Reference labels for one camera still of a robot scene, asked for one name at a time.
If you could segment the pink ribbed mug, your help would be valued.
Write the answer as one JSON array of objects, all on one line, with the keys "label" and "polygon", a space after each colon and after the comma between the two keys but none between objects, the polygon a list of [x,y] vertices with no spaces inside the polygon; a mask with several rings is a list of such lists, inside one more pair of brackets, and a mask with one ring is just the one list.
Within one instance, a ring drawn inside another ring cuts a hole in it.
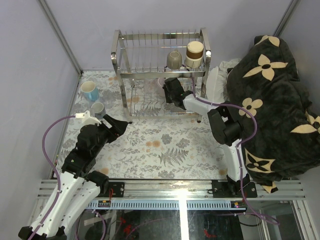
[{"label": "pink ribbed mug", "polygon": [[156,89],[159,95],[164,96],[165,90],[163,89],[163,86],[165,84],[165,78],[160,77],[156,80]]}]

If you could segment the grey-blue textured mug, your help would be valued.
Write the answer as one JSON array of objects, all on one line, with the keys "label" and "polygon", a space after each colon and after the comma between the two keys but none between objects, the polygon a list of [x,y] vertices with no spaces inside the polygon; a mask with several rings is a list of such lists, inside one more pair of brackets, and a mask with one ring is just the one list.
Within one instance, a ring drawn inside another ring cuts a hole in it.
[{"label": "grey-blue textured mug", "polygon": [[101,102],[95,102],[91,105],[90,112],[94,115],[95,118],[101,120],[106,114],[105,106]]}]

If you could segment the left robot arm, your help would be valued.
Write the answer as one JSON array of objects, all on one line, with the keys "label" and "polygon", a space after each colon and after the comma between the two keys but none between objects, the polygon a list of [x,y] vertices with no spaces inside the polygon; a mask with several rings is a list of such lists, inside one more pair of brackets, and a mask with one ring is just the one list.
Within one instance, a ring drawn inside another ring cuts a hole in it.
[{"label": "left robot arm", "polygon": [[110,191],[109,177],[92,168],[103,147],[122,136],[129,123],[108,114],[100,121],[89,111],[76,113],[73,118],[82,123],[75,147],[61,171],[53,169],[57,184],[39,216],[20,229],[18,237],[22,240],[66,240],[88,204]]}]

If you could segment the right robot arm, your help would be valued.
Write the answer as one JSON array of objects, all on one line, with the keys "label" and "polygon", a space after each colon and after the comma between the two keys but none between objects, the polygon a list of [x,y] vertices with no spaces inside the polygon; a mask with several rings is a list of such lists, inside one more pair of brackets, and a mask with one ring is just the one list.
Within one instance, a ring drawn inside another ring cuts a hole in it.
[{"label": "right robot arm", "polygon": [[246,187],[250,183],[250,176],[241,153],[243,127],[240,118],[236,116],[236,106],[229,102],[210,102],[191,90],[185,91],[175,77],[167,78],[162,88],[167,103],[203,117],[206,116],[214,139],[223,147],[227,166],[227,184],[226,187],[213,188],[213,191],[219,192],[218,195],[221,197],[248,197],[249,192]]}]

